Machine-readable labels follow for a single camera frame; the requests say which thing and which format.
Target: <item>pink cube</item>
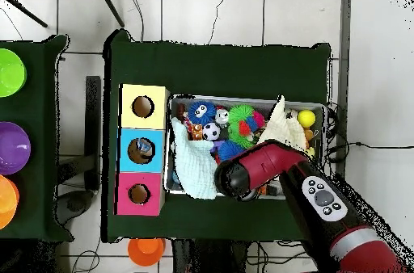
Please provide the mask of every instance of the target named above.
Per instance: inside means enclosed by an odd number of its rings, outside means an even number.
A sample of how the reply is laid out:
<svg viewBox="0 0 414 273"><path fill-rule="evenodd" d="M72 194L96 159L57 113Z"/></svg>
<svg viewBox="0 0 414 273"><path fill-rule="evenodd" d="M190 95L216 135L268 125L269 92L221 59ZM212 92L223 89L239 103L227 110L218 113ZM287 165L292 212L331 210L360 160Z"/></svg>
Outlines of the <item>pink cube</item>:
<svg viewBox="0 0 414 273"><path fill-rule="evenodd" d="M164 203L163 175L145 172L122 172L119 175L117 215L158 216ZM149 193L143 204L130 198L129 190L142 185Z"/></svg>

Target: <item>white cloth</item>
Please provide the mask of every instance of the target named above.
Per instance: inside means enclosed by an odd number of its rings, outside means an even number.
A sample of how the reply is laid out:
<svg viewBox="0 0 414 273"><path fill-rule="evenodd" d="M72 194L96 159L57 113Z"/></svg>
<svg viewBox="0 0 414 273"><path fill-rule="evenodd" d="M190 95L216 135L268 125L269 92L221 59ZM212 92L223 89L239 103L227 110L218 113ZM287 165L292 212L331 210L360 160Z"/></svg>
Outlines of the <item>white cloth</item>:
<svg viewBox="0 0 414 273"><path fill-rule="evenodd" d="M292 117L286 119L285 97L281 96L279 102L273 108L269 116L266 129L259 138L258 144L267 139L275 139L295 149L304 151L306 149L306 138L303 127L297 119L298 113L291 111Z"/></svg>
<svg viewBox="0 0 414 273"><path fill-rule="evenodd" d="M214 171L217 163L210 154L214 143L189 141L187 128L177 118L171 119L175 137L175 171L186 194L193 198L213 200L217 189Z"/></svg>

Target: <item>green table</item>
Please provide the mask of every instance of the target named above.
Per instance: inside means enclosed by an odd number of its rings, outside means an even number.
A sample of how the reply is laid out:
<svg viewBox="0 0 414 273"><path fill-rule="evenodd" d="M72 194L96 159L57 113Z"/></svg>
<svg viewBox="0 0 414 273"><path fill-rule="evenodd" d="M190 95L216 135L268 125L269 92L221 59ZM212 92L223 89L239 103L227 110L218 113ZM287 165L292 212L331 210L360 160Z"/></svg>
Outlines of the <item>green table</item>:
<svg viewBox="0 0 414 273"><path fill-rule="evenodd" d="M22 127L32 144L27 165L7 176L19 189L20 199L15 217L0 230L0 238L71 240L70 233L53 216L57 185L55 70L67 40L67 36L52 36L42 43L0 42L0 48L15 52L27 70L22 90L0 99L0 121Z"/></svg>
<svg viewBox="0 0 414 273"><path fill-rule="evenodd" d="M104 47L103 237L302 239L284 200L240 203L166 195L156 217L113 215L120 83L165 86L172 94L326 103L329 44L313 48L196 46L131 42L116 30Z"/></svg>

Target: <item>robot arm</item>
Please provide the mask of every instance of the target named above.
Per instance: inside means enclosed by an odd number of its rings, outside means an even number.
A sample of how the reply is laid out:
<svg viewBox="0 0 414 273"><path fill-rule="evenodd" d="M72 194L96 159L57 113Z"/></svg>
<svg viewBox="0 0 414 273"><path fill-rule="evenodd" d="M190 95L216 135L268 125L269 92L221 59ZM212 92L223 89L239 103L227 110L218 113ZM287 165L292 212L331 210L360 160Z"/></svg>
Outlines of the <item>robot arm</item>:
<svg viewBox="0 0 414 273"><path fill-rule="evenodd" d="M303 233L306 252L323 273L408 273L392 249L307 157L279 141L254 146L218 166L216 187L243 195L279 175Z"/></svg>

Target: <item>purple bowl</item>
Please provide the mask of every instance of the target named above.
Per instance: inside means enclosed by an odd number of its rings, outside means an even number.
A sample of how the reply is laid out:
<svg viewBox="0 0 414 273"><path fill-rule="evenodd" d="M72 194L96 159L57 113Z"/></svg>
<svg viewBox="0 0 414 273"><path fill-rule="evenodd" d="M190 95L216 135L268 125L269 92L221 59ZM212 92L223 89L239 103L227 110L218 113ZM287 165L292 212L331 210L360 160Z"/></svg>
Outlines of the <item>purple bowl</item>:
<svg viewBox="0 0 414 273"><path fill-rule="evenodd" d="M12 122L0 122L0 174L14 174L23 169L30 157L26 132Z"/></svg>

